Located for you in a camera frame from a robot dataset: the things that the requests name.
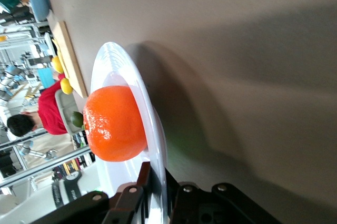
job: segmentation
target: green lime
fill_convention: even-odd
[[[74,111],[71,118],[72,124],[77,128],[82,128],[83,125],[83,115],[80,112]]]

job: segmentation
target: screw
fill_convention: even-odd
[[[102,198],[102,195],[97,194],[97,195],[95,195],[95,196],[93,197],[93,200],[98,201],[98,200],[100,200],[101,198]]]
[[[128,191],[133,194],[134,192],[137,192],[137,188],[136,187],[131,187]]]
[[[220,185],[217,186],[217,189],[218,189],[219,191],[226,191],[226,190],[227,190],[227,187],[226,187],[224,184],[220,184]]]
[[[184,189],[183,189],[185,192],[191,192],[193,191],[193,187],[192,186],[184,186]]]

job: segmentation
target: person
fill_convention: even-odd
[[[38,111],[25,111],[8,118],[7,128],[13,135],[24,136],[39,127],[43,127],[52,135],[67,133],[55,99],[55,93],[61,88],[60,82],[64,77],[64,74],[53,73],[53,78],[58,81],[41,93],[38,99]]]

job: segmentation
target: orange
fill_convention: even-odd
[[[129,160],[147,146],[141,115],[127,86],[107,86],[90,94],[83,116],[90,149],[105,161]]]

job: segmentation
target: wooden tray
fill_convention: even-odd
[[[59,55],[59,59],[65,77],[69,79],[70,85],[82,98],[88,97],[88,92],[84,85],[82,73],[78,66],[78,61],[65,22],[56,23],[53,28],[53,35],[61,50],[62,55]]]

